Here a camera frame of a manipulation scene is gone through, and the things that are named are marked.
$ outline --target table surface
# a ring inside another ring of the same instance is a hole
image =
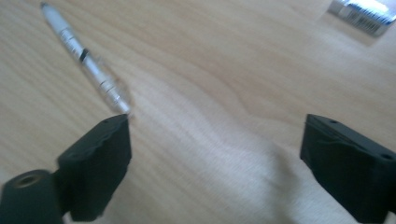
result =
[[[0,184],[115,114],[46,24],[0,1]],[[299,158],[306,114],[396,148],[396,28],[329,0],[61,1],[128,85],[134,158],[94,223],[356,223]]]

